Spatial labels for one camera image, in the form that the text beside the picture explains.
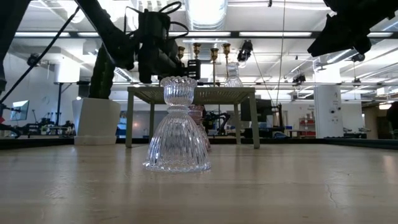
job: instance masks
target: pillar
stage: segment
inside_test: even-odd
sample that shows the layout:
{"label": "pillar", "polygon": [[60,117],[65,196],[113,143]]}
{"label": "pillar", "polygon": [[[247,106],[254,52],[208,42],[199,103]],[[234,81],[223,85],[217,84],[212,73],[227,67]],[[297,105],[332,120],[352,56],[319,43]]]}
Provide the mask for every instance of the pillar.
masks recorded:
{"label": "pillar", "polygon": [[[341,82],[340,69],[328,67],[326,70],[315,70],[314,81],[318,83],[339,83]],[[340,86],[315,86],[314,99],[317,138],[343,137]]]}

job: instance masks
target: glass vase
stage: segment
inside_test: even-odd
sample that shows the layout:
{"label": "glass vase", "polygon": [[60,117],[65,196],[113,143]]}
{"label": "glass vase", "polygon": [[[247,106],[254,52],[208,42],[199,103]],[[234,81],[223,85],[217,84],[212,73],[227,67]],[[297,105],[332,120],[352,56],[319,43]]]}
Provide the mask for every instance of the glass vase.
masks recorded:
{"label": "glass vase", "polygon": [[239,78],[239,64],[235,62],[226,65],[228,78],[225,81],[225,87],[243,87],[243,83]]}
{"label": "glass vase", "polygon": [[191,118],[193,119],[193,121],[197,124],[197,127],[199,129],[199,132],[201,133],[202,136],[202,140],[205,143],[206,149],[208,152],[211,151],[210,149],[210,141],[209,138],[207,136],[205,127],[203,127],[202,125],[202,121],[203,121],[203,110],[205,109],[204,106],[201,105],[191,105],[189,106],[189,116],[191,116]]}
{"label": "glass vase", "polygon": [[148,170],[194,172],[210,168],[205,143],[188,115],[197,85],[187,77],[167,77],[160,83],[169,114],[160,122],[150,142],[144,166]]}

